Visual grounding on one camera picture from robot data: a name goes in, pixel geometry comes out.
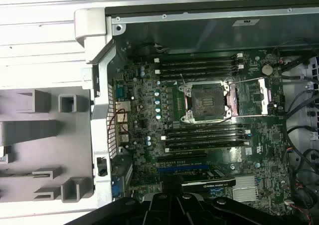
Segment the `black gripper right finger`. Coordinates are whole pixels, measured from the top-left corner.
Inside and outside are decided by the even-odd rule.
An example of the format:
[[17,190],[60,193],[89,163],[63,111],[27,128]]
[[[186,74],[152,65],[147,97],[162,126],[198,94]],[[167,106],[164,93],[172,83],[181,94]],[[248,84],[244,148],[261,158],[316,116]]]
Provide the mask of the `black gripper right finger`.
[[235,200],[218,197],[210,202],[186,193],[176,198],[188,225],[295,225],[294,216],[274,216]]

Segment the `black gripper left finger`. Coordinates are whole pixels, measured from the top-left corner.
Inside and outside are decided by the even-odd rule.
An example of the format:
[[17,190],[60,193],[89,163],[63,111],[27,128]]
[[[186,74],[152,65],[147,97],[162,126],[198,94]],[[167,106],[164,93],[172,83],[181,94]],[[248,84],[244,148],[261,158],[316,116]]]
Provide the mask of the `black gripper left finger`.
[[143,202],[124,197],[77,219],[69,225],[168,225],[171,214],[170,195],[151,194]]

